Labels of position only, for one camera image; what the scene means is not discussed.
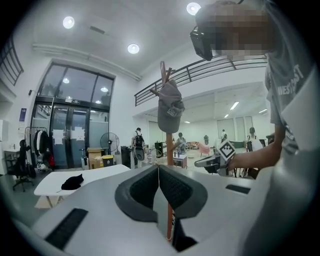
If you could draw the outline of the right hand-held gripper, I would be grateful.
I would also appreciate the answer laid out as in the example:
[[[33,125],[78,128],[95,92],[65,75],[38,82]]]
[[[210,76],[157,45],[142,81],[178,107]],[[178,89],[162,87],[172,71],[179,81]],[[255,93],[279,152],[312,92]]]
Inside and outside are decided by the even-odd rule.
[[[229,140],[224,140],[217,147],[218,156],[212,155],[194,162],[196,167],[209,168],[216,166],[217,173],[220,176],[228,176],[232,171],[229,164],[233,156],[236,154],[236,149]]]

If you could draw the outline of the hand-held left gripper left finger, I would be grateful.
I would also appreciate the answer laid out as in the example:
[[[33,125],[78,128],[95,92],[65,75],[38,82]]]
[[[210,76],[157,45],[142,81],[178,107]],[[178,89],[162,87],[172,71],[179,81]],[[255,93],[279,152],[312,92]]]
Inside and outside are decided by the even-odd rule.
[[[153,210],[157,166],[90,182],[47,211],[33,231],[63,251],[171,251]]]

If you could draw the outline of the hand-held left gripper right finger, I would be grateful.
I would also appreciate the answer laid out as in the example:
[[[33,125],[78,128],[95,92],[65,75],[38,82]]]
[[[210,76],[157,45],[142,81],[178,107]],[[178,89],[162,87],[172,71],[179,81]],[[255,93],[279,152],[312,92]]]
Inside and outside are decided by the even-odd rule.
[[[209,175],[160,165],[159,185],[176,223],[160,252],[244,252],[259,213],[260,179]]]

